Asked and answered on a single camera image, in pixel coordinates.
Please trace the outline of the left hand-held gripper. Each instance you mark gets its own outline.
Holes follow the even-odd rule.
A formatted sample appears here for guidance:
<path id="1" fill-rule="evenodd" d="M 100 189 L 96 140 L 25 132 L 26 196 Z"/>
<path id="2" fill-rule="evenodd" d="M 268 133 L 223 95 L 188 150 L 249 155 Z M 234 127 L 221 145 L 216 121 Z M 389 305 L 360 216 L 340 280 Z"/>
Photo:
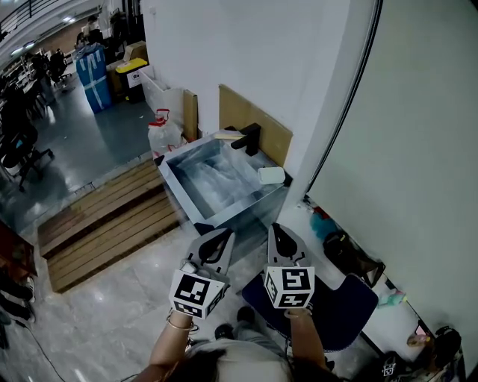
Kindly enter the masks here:
<path id="1" fill-rule="evenodd" d="M 206 319 L 230 286 L 227 275 L 235 233 L 221 228 L 196 238 L 180 267 L 174 271 L 169 292 L 172 309 Z"/>

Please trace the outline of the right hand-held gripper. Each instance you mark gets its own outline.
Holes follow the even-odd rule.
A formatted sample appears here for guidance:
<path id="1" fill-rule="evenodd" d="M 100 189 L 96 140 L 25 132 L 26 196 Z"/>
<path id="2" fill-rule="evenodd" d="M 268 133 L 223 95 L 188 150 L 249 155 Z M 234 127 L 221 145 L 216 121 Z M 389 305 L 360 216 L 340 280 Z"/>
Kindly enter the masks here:
<path id="1" fill-rule="evenodd" d="M 268 230 L 264 287 L 277 309 L 303 308 L 314 294 L 314 267 L 304 241 L 290 228 L 273 223 Z"/>

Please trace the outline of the white rectangular tray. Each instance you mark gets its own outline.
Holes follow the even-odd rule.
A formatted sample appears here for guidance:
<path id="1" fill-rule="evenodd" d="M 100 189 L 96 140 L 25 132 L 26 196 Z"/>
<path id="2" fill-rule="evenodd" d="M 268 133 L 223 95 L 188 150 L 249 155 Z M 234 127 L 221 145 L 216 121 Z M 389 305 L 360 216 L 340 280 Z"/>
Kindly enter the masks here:
<path id="1" fill-rule="evenodd" d="M 263 185 L 282 184 L 285 181 L 285 171 L 282 167 L 262 167 L 258 169 L 258 179 Z"/>

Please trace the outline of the person's left forearm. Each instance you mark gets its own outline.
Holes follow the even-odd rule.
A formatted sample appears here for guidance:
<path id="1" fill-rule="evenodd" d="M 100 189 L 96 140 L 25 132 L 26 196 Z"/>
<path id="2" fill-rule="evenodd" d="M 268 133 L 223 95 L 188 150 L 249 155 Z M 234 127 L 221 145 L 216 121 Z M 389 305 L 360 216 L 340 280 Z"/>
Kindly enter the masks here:
<path id="1" fill-rule="evenodd" d="M 159 382 L 184 358 L 190 329 L 191 316 L 171 312 L 161 335 L 156 341 L 149 359 L 149 365 L 131 382 Z"/>

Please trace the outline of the person's right forearm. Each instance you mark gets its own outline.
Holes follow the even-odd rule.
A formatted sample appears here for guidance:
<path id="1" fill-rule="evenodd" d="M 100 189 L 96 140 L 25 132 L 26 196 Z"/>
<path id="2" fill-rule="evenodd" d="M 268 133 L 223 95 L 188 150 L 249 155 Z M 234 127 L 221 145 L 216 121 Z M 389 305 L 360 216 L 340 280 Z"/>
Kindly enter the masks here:
<path id="1" fill-rule="evenodd" d="M 295 359 L 308 361 L 328 371 L 322 342 L 312 316 L 289 319 L 292 354 Z"/>

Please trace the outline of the teal plastic bag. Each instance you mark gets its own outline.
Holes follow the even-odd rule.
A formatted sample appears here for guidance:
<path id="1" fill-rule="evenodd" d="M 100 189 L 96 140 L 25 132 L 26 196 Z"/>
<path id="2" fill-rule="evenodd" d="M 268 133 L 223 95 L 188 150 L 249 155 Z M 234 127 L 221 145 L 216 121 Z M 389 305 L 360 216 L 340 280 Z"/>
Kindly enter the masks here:
<path id="1" fill-rule="evenodd" d="M 311 229 L 318 239 L 324 241 L 326 237 L 338 230 L 335 221 L 328 215 L 313 213 L 310 219 Z"/>

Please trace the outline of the black backpack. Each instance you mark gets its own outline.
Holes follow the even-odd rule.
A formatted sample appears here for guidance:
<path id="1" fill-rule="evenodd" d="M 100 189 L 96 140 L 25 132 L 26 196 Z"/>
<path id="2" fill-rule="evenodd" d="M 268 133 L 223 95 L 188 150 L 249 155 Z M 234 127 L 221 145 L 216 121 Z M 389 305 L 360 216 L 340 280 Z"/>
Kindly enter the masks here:
<path id="1" fill-rule="evenodd" d="M 354 274 L 370 288 L 376 286 L 385 264 L 369 257 L 344 231 L 328 234 L 323 242 L 326 257 L 345 275 Z"/>

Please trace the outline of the metal sink basin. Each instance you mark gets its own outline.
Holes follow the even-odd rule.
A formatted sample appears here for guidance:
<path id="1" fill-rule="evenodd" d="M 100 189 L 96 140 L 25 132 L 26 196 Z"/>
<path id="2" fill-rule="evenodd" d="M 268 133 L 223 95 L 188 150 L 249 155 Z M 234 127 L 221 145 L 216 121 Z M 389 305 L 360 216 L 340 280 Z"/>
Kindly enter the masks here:
<path id="1" fill-rule="evenodd" d="M 262 184 L 259 169 L 275 166 L 264 152 L 249 156 L 213 136 L 169 151 L 155 164 L 198 234 L 217 228 L 235 232 L 232 262 L 267 241 L 291 184 L 289 176 L 278 184 Z"/>

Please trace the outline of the navy blue chair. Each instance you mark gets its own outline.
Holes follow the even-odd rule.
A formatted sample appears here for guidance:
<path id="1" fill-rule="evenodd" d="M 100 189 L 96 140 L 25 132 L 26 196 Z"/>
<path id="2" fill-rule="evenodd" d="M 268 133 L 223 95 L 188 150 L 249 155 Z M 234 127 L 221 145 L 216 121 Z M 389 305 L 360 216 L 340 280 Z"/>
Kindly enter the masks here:
<path id="1" fill-rule="evenodd" d="M 265 320 L 267 326 L 285 339 L 291 337 L 291 324 L 275 309 L 256 275 L 242 290 L 242 297 Z M 350 274 L 337 289 L 315 278 L 312 318 L 324 351 L 342 351 L 349 347 L 367 324 L 378 304 L 376 293 L 359 277 Z"/>

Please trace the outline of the person's jeans legs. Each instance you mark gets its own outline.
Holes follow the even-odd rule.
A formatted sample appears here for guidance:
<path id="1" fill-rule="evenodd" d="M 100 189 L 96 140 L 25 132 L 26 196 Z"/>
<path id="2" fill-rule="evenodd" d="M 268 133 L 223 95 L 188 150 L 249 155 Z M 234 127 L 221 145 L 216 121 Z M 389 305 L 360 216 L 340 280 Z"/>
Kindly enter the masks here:
<path id="1" fill-rule="evenodd" d="M 231 339 L 252 342 L 260 345 L 280 357 L 285 357 L 285 351 L 273 341 L 268 335 L 264 334 L 256 323 L 241 320 L 232 328 Z"/>

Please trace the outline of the large cardboard panel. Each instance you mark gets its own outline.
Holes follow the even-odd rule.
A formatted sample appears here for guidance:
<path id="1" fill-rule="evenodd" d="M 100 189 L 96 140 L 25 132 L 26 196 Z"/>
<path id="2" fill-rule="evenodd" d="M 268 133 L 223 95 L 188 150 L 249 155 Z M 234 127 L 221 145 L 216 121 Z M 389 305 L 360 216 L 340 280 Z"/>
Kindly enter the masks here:
<path id="1" fill-rule="evenodd" d="M 219 85 L 219 128 L 242 130 L 252 123 L 261 126 L 259 148 L 278 166 L 284 166 L 292 132 L 260 107 L 225 84 Z"/>

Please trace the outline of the wooden slatted step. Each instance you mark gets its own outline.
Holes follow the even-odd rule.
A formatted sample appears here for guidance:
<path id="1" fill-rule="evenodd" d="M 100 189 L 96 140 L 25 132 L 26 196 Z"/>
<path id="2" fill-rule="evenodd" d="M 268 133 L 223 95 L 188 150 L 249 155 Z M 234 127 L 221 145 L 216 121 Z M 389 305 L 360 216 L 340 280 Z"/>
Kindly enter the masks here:
<path id="1" fill-rule="evenodd" d="M 39 226 L 52 291 L 76 287 L 186 219 L 152 160 L 115 169 Z"/>

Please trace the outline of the black faucet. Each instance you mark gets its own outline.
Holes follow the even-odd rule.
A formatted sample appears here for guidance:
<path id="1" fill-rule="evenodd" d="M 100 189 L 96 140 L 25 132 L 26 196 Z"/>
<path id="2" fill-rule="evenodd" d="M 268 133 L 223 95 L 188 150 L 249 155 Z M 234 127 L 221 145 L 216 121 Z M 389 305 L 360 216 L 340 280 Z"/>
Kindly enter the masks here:
<path id="1" fill-rule="evenodd" d="M 234 150 L 246 148 L 245 152 L 250 157 L 256 155 L 258 153 L 259 148 L 261 126 L 257 123 L 252 123 L 245 128 L 242 128 L 240 132 L 242 133 L 242 137 L 238 140 L 235 140 L 231 144 L 231 147 Z"/>

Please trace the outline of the green plastic bottle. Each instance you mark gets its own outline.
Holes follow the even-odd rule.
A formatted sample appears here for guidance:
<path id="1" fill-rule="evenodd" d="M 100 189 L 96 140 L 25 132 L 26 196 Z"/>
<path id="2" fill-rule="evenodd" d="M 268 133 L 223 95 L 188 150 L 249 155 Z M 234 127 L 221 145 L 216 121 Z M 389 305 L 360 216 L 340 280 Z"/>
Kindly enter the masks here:
<path id="1" fill-rule="evenodd" d="M 387 294 L 380 295 L 377 307 L 393 307 L 403 302 L 407 302 L 406 294 L 402 291 L 399 291 L 398 289 L 394 289 Z"/>

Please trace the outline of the person's white shirt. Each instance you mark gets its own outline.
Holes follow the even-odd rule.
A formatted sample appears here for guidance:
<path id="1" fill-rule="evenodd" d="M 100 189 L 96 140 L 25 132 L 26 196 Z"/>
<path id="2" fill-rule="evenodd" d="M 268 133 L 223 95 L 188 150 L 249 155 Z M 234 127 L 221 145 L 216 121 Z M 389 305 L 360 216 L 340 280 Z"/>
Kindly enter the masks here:
<path id="1" fill-rule="evenodd" d="M 223 354 L 214 361 L 211 382 L 291 382 L 288 362 L 254 342 L 219 339 L 195 345 L 186 355 L 212 356 L 214 351 Z"/>

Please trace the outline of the white low bench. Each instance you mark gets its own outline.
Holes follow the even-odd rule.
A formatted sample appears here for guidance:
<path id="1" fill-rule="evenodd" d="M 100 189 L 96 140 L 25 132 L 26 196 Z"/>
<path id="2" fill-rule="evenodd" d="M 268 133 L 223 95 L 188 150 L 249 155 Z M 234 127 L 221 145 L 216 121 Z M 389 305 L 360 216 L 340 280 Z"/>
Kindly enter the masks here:
<path id="1" fill-rule="evenodd" d="M 282 208 L 277 222 L 300 236 L 311 253 L 316 275 L 330 288 L 336 289 L 344 281 L 342 274 L 323 253 L 323 242 L 311 227 L 311 210 L 304 204 Z M 404 360 L 414 361 L 422 348 L 410 347 L 407 339 L 415 333 L 419 317 L 405 301 L 398 305 L 374 310 L 362 333 L 383 353 L 397 352 Z"/>

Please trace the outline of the narrow cardboard panel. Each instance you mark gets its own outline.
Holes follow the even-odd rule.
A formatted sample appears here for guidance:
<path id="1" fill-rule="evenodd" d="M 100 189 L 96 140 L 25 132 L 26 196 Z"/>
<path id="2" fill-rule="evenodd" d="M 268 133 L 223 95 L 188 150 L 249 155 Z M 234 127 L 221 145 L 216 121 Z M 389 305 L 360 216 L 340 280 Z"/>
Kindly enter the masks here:
<path id="1" fill-rule="evenodd" d="M 188 142 L 198 138 L 198 99 L 190 90 L 183 90 L 183 134 Z"/>

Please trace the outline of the white board panel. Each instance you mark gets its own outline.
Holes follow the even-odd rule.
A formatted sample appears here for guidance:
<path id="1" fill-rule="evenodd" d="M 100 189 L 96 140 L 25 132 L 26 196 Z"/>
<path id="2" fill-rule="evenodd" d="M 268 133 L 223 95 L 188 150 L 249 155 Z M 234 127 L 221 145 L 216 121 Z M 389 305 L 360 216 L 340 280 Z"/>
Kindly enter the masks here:
<path id="1" fill-rule="evenodd" d="M 169 109 L 169 118 L 178 125 L 184 124 L 183 89 L 169 88 L 155 79 L 151 66 L 140 69 L 140 80 L 146 103 L 156 113 L 157 109 Z"/>

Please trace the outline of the black bin yellow lid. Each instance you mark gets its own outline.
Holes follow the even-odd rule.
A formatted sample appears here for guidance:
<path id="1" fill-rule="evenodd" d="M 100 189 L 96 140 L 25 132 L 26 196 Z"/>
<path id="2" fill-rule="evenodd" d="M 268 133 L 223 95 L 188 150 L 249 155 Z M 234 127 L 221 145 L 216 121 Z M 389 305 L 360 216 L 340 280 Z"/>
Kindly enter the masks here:
<path id="1" fill-rule="evenodd" d="M 146 60 L 142 58 L 134 58 L 118 65 L 115 69 L 122 84 L 125 97 L 132 104 L 145 99 L 140 79 L 140 69 L 148 65 L 149 64 Z"/>

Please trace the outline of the brown wooden cabinet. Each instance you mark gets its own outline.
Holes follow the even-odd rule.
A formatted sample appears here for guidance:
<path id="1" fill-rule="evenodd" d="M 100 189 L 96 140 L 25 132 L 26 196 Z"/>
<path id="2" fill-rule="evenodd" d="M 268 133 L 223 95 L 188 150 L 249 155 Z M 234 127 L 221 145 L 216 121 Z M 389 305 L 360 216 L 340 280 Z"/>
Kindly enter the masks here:
<path id="1" fill-rule="evenodd" d="M 15 281 L 37 276 L 34 247 L 0 220 L 0 271 Z"/>

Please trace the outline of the blue wrapped bin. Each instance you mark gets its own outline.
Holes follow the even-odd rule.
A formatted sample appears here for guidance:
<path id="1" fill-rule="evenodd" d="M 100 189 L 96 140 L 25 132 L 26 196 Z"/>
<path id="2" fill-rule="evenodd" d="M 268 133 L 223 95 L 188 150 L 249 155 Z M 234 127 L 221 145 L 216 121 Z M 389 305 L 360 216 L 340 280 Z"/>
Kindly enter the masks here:
<path id="1" fill-rule="evenodd" d="M 75 68 L 93 113 L 113 105 L 108 87 L 105 47 L 94 43 L 77 51 Z"/>

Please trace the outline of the brown cardboard box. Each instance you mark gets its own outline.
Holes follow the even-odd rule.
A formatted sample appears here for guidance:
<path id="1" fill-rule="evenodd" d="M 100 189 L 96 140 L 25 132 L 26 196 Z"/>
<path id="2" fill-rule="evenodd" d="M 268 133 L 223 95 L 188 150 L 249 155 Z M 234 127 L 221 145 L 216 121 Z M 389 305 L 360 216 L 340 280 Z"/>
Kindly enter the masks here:
<path id="1" fill-rule="evenodd" d="M 113 98 L 120 98 L 124 95 L 121 80 L 116 72 L 116 68 L 135 58 L 141 58 L 146 62 L 149 61 L 145 41 L 140 41 L 126 46 L 123 58 L 106 66 L 108 87 Z"/>

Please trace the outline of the black office chair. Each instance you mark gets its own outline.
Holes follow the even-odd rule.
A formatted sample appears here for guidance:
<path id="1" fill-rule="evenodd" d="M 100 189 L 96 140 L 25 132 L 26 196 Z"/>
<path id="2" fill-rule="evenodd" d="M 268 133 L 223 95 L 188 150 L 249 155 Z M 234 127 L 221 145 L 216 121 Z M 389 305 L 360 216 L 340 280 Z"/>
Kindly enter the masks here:
<path id="1" fill-rule="evenodd" d="M 55 158 L 50 148 L 39 151 L 36 147 L 37 140 L 38 131 L 30 124 L 21 127 L 16 133 L 4 134 L 0 139 L 0 164 L 5 169 L 19 166 L 19 171 L 14 177 L 19 177 L 18 190 L 20 192 L 25 191 L 23 184 L 31 170 L 37 174 L 40 181 L 43 179 L 43 170 L 38 163 L 45 156 L 51 160 Z"/>

